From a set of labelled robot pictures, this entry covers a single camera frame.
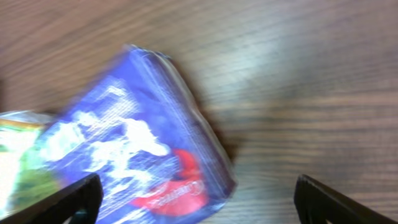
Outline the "green juice pouch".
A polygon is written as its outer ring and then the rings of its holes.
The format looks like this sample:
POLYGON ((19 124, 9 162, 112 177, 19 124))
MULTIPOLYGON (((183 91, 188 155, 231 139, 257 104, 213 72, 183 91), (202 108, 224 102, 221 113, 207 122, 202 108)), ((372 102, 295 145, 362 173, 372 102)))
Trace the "green juice pouch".
POLYGON ((45 170, 36 140, 54 116, 31 110, 1 113, 1 218, 58 192, 61 185, 45 170))

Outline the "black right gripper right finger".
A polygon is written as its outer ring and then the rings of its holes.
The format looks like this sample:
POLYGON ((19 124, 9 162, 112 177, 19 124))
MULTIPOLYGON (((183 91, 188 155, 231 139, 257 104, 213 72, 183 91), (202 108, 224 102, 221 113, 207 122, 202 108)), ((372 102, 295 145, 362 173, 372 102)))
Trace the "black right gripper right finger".
POLYGON ((304 174, 297 178, 294 204, 303 224, 397 224, 304 174))

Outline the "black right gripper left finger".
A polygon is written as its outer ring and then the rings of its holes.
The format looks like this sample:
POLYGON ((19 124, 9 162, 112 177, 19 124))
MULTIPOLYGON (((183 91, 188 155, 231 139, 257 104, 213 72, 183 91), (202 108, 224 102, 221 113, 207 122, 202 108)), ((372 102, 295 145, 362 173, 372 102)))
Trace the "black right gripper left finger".
POLYGON ((103 200, 98 174, 92 173, 51 196, 21 210, 1 224, 96 223, 103 200))

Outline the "purple pad package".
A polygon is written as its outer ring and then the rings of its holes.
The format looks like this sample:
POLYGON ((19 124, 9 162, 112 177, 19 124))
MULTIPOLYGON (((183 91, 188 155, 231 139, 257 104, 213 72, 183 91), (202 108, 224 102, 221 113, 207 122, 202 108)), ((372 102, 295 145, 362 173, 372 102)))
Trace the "purple pad package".
POLYGON ((128 45, 39 137, 63 184, 98 174, 98 223, 198 223, 236 188, 229 158, 172 60, 128 45))

